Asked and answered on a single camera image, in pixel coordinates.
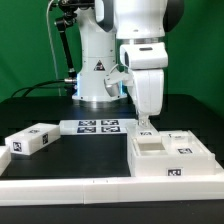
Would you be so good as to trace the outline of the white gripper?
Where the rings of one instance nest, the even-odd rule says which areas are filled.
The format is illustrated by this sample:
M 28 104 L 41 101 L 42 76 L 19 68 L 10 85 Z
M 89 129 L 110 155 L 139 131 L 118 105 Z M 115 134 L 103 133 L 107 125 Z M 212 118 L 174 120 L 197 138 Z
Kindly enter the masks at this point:
M 138 111 L 138 125 L 149 126 L 149 116 L 158 115 L 162 108 L 164 72 L 168 54 L 163 42 L 150 44 L 123 44 L 120 61 L 133 78 L 129 92 Z

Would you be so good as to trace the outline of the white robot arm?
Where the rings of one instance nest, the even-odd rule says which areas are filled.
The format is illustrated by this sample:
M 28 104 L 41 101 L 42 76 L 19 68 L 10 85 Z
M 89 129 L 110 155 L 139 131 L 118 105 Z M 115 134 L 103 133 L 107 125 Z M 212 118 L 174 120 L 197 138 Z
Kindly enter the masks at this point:
M 82 67 L 73 99 L 91 106 L 130 97 L 142 127 L 160 113 L 168 53 L 163 38 L 181 20 L 184 0 L 59 0 L 64 29 L 77 24 Z

